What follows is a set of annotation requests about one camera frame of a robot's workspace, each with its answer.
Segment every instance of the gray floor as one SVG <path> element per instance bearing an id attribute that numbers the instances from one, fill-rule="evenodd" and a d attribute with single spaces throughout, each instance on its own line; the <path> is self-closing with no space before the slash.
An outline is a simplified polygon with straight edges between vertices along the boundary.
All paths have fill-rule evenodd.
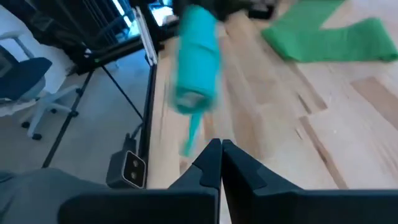
<path id="1" fill-rule="evenodd" d="M 118 65 L 109 65 L 110 72 L 143 113 L 149 76 L 144 52 L 121 58 Z M 68 77 L 64 86 L 82 85 L 85 78 Z M 62 101 L 72 105 L 75 97 L 66 96 Z M 121 150 L 126 133 L 131 133 L 141 120 L 101 69 L 93 74 L 77 110 L 80 115 L 69 124 L 50 167 L 104 184 L 111 154 Z M 18 125 L 21 114 L 0 118 L 0 170 L 25 172 L 41 168 L 66 118 L 63 113 L 47 114 L 37 130 L 43 139 L 34 141 Z"/>

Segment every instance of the metal frame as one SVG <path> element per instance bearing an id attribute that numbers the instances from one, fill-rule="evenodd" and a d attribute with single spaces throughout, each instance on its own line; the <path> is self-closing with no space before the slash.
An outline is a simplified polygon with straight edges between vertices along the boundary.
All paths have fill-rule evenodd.
<path id="1" fill-rule="evenodd" d="M 157 72 L 157 57 L 159 54 L 159 50 L 162 48 L 162 45 L 160 44 L 162 41 L 167 40 L 171 37 L 173 37 L 176 34 L 177 26 L 178 26 L 178 21 L 173 21 L 165 26 L 162 26 L 160 28 L 153 15 L 152 12 L 149 9 L 149 6 L 147 4 L 140 4 L 138 6 L 138 9 L 140 9 L 140 13 L 142 13 L 142 17 L 144 18 L 144 24 L 147 26 L 145 29 L 141 29 L 141 31 L 146 31 L 147 35 L 140 35 L 137 37 L 132 38 L 131 40 L 128 40 L 124 43 L 121 43 L 111 49 L 108 49 L 106 52 L 102 52 L 101 55 L 91 55 L 93 58 L 92 63 L 88 64 L 85 68 L 80 68 L 77 71 L 77 74 L 82 74 L 89 72 L 89 75 L 87 76 L 85 83 L 82 88 L 82 95 L 84 94 L 84 91 L 86 89 L 86 86 L 90 82 L 90 79 L 93 75 L 93 72 L 101 67 L 107 76 L 111 79 L 111 81 L 116 85 L 118 90 L 122 93 L 123 97 L 128 101 L 130 106 L 133 108 L 133 110 L 137 113 L 138 117 L 142 120 L 142 123 L 136 128 L 134 133 L 137 133 L 137 130 L 140 128 L 141 129 L 141 136 L 140 136 L 140 141 L 139 141 L 139 147 L 137 148 L 137 156 L 140 157 L 145 163 L 146 163 L 146 172 L 144 174 L 144 188 L 146 188 L 146 183 L 147 183 L 147 169 L 149 166 L 149 147 L 150 147 L 150 132 L 151 132 L 151 127 L 152 127 L 152 110 L 154 106 L 154 93 L 155 93 L 155 81 L 156 81 L 156 72 Z M 146 50 L 147 54 L 150 55 L 150 57 L 147 57 L 148 63 L 150 64 L 150 72 L 149 72 L 149 80 L 148 80 L 148 85 L 147 85 L 147 93 L 146 93 L 146 102 L 144 106 L 144 114 L 140 114 L 139 110 L 135 107 L 134 103 L 131 101 L 131 99 L 127 96 L 127 94 L 124 92 L 124 90 L 120 87 L 120 85 L 117 83 L 117 81 L 112 77 L 111 73 L 106 69 L 105 65 L 107 63 L 110 63 L 112 61 L 115 61 L 121 57 L 127 56 L 129 54 L 132 54 L 134 52 L 137 52 L 138 50 L 145 49 L 144 44 L 146 44 Z M 81 96 L 79 96 L 76 101 L 74 102 L 72 108 L 76 108 L 79 104 L 79 101 L 81 99 Z M 68 118 L 65 120 L 60 133 L 58 134 L 54 145 L 52 146 L 49 154 L 47 155 L 44 163 L 43 163 L 43 168 L 46 168 L 50 165 L 52 158 L 54 157 L 56 150 L 60 144 L 60 141 L 62 140 L 62 137 L 64 133 L 67 130 L 67 127 L 69 125 L 71 118 L 68 116 Z"/>

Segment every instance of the black object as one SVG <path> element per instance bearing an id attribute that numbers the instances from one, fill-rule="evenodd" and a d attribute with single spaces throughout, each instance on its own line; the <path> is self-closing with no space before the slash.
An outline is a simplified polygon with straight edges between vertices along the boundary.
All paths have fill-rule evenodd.
<path id="1" fill-rule="evenodd" d="M 81 195 L 62 205 L 59 223 L 218 223 L 221 176 L 232 223 L 398 220 L 398 190 L 304 190 L 230 140 L 213 139 L 169 189 Z"/>
<path id="2" fill-rule="evenodd" d="M 187 6 L 197 5 L 212 13 L 218 20 L 225 21 L 228 16 L 241 9 L 249 9 L 250 1 L 244 0 L 173 0 L 173 13 L 181 17 Z"/>
<path id="3" fill-rule="evenodd" d="M 142 189 L 146 180 L 146 163 L 136 155 L 136 140 L 126 134 L 124 147 L 112 155 L 106 184 L 114 189 Z"/>
<path id="4" fill-rule="evenodd" d="M 58 222 L 219 223 L 221 156 L 221 141 L 214 139 L 169 189 L 83 194 L 61 206 Z"/>
<path id="5" fill-rule="evenodd" d="M 276 11 L 277 0 L 252 0 L 248 17 L 253 19 L 271 19 Z"/>
<path id="6" fill-rule="evenodd" d="M 36 140 L 36 141 L 39 141 L 39 140 L 41 140 L 42 139 L 42 135 L 41 134 L 33 134 L 33 136 L 32 136 L 32 139 L 33 140 Z"/>

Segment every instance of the wood grain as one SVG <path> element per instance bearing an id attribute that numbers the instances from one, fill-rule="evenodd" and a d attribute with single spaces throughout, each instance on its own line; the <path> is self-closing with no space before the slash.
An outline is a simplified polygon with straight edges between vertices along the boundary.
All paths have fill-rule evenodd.
<path id="1" fill-rule="evenodd" d="M 283 0 L 279 15 L 293 0 Z M 397 1 L 346 1 L 323 25 L 380 17 L 398 45 Z M 211 138 L 231 139 L 305 189 L 398 187 L 398 63 L 285 62 L 261 38 L 270 22 L 238 12 L 219 24 L 223 71 L 218 103 L 198 132 L 195 155 Z M 189 118 L 169 105 L 178 39 L 157 71 L 149 187 L 168 187 L 195 157 L 181 159 Z M 222 221 L 229 223 L 223 206 Z"/>
<path id="2" fill-rule="evenodd" d="M 352 86 L 373 107 L 398 129 L 398 98 L 386 87 L 381 85 L 375 77 L 365 78 L 352 83 Z"/>

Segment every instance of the black metal rod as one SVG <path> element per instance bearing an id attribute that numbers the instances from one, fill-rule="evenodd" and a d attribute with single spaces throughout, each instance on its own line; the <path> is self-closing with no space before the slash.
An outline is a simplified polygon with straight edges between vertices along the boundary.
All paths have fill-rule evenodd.
<path id="1" fill-rule="evenodd" d="M 110 72 L 108 71 L 108 69 L 106 69 L 104 65 L 102 65 L 101 68 L 105 71 L 105 73 L 108 75 L 108 77 L 110 77 L 110 79 L 111 79 L 112 82 L 116 85 L 116 87 L 118 88 L 118 90 L 123 94 L 123 96 L 125 97 L 125 99 L 129 102 L 130 106 L 134 109 L 134 111 L 135 111 L 135 112 L 138 114 L 138 116 L 141 118 L 141 121 L 143 121 L 144 118 L 142 117 L 142 115 L 140 114 L 140 112 L 137 110 L 136 106 L 134 106 L 134 103 L 132 103 L 132 101 L 130 100 L 130 97 L 128 97 L 127 94 L 122 90 L 122 88 L 119 86 L 119 84 L 117 83 L 117 81 L 113 78 L 113 76 L 110 74 Z"/>
<path id="2" fill-rule="evenodd" d="M 149 81 L 147 87 L 146 102 L 144 107 L 144 120 L 141 129 L 141 137 L 139 140 L 139 149 L 137 156 L 139 156 L 146 164 L 148 169 L 149 165 L 149 146 L 150 146 L 150 132 L 152 129 L 152 112 L 154 109 L 154 97 L 155 97 L 155 83 L 156 83 L 156 71 L 157 65 L 153 65 L 149 71 Z M 147 175 L 145 176 L 145 186 L 147 183 Z"/>

